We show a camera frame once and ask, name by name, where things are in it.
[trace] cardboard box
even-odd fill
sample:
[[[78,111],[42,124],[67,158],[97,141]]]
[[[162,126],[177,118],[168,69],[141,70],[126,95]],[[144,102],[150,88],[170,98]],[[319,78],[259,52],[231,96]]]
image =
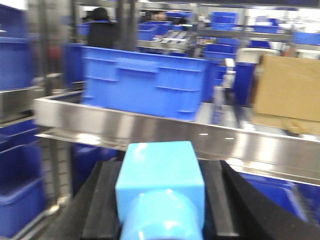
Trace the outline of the cardboard box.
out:
[[[252,122],[320,135],[320,60],[264,56]]]

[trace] black foam pad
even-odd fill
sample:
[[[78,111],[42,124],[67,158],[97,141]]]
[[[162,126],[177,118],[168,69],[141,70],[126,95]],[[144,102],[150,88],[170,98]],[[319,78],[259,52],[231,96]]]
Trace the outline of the black foam pad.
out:
[[[203,235],[205,240],[241,240],[244,229],[219,161],[199,161],[206,190]]]
[[[116,240],[120,234],[116,182],[122,162],[104,162],[83,229],[85,240]]]
[[[79,240],[98,182],[102,163],[98,162],[74,200],[39,240]]]
[[[221,166],[248,240],[320,240],[319,228],[266,198],[225,161]]]

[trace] blue plastic crate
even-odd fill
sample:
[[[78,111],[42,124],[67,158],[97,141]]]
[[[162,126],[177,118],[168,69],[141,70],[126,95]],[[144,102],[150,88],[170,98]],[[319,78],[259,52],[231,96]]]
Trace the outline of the blue plastic crate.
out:
[[[214,11],[210,14],[210,21],[212,23],[234,24],[237,18],[237,12]]]
[[[24,11],[0,4],[0,30],[4,37],[22,38],[28,37],[27,17]]]
[[[211,28],[214,30],[231,31],[236,26],[238,13],[215,11],[210,14]]]
[[[320,33],[294,32],[295,44],[320,45]]]
[[[270,43],[268,41],[250,41],[248,48],[257,48],[257,49],[271,49]]]
[[[0,90],[32,86],[32,57],[27,39],[0,37]]]
[[[88,35],[90,31],[90,22],[78,24],[77,29],[80,35]]]
[[[317,222],[320,224],[320,186],[296,183],[299,192]]]
[[[183,31],[184,30],[184,26],[182,26],[182,25],[172,25],[172,30]]]
[[[233,91],[238,104],[247,105],[252,89],[254,70],[256,64],[248,62],[237,62],[235,66],[235,79]]]
[[[235,39],[235,38],[218,37],[216,39],[216,43],[238,46],[240,44],[240,41],[239,41],[239,39]]]
[[[159,32],[158,28],[159,26],[140,24],[139,30],[138,30],[138,39],[145,40],[145,41],[152,41],[152,39]]]
[[[253,30],[257,33],[276,34],[279,30],[279,26],[254,25]]]
[[[223,30],[223,31],[232,31],[236,26],[234,23],[219,23],[219,22],[211,22],[210,26],[213,30]]]
[[[145,21],[140,24],[140,26],[148,25],[158,27],[156,30],[156,35],[165,35],[172,26],[172,22],[170,21]]]
[[[0,152],[8,149],[8,137],[0,134]]]
[[[0,152],[0,236],[11,238],[45,210],[40,148]]]
[[[83,103],[192,121],[208,61],[85,47]]]
[[[68,88],[72,87],[72,83],[85,80],[83,46],[84,44],[79,43],[67,43],[65,45],[64,80]]]
[[[236,46],[225,44],[209,44],[203,53],[205,58],[210,59],[235,59]]]
[[[109,161],[118,154],[118,151],[114,149],[80,143],[74,144],[71,152],[73,169],[72,186],[74,194],[77,194],[84,182],[88,179],[97,161]]]
[[[87,21],[77,25],[78,34],[80,35],[89,35],[91,23],[108,23],[106,20],[99,21]]]
[[[241,175],[268,199],[296,215],[301,220],[307,221],[307,217],[293,193],[292,184],[288,181],[244,173]]]
[[[37,141],[37,126],[33,119],[22,120],[12,125],[0,127],[0,135],[7,138],[7,147],[31,144]]]

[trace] reflective metal surface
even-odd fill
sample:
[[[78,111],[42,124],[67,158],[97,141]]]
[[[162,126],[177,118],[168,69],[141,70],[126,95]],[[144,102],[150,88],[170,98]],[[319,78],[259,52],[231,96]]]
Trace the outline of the reflective metal surface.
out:
[[[33,88],[0,91],[0,119],[33,109]]]
[[[320,184],[320,141],[78,104],[80,92],[35,100],[39,137],[126,150],[137,142],[192,141],[197,157],[238,171]]]
[[[223,31],[223,30],[213,30],[210,28],[199,28],[197,30],[199,36],[206,37],[226,37],[226,38],[251,38],[251,39],[268,39],[268,41],[273,42],[290,42],[292,36],[290,34],[281,33],[262,33],[262,32],[249,32],[249,31]]]

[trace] metal bar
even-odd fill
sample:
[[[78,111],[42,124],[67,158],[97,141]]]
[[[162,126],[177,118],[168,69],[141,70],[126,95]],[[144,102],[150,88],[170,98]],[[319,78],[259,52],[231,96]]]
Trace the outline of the metal bar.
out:
[[[140,48],[148,48],[148,49],[168,49],[168,50],[187,50],[187,44],[180,43],[171,43],[171,42],[162,42],[162,41],[144,41],[138,40],[137,46]]]
[[[81,93],[35,100],[39,137],[125,151],[139,142],[191,141],[198,158],[227,160],[239,170],[320,184],[320,141],[186,122],[74,101]]]

